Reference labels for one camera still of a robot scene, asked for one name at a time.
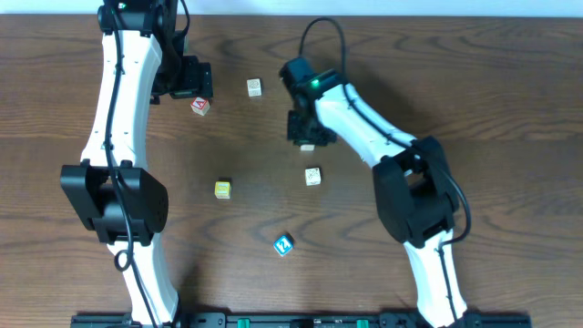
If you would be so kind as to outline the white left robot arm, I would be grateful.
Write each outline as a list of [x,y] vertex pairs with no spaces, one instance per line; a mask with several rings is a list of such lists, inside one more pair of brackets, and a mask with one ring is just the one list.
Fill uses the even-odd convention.
[[187,53],[177,29],[179,0],[106,1],[97,11],[103,73],[97,112],[80,161],[60,185],[83,226],[114,256],[131,300],[129,313],[79,313],[74,327],[186,327],[162,248],[166,187],[148,172],[148,113],[162,96],[213,96],[210,63]]

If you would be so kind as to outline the red letter I wooden block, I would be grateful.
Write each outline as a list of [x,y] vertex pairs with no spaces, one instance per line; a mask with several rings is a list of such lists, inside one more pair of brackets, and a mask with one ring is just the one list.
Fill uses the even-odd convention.
[[313,144],[304,144],[300,146],[300,150],[301,151],[314,151],[315,150],[315,145]]

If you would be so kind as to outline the red letter A wooden block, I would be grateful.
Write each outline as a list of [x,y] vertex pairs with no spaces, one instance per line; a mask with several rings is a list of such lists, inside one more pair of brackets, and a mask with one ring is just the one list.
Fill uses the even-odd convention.
[[210,101],[204,97],[195,97],[190,103],[190,107],[194,113],[205,116],[210,110]]

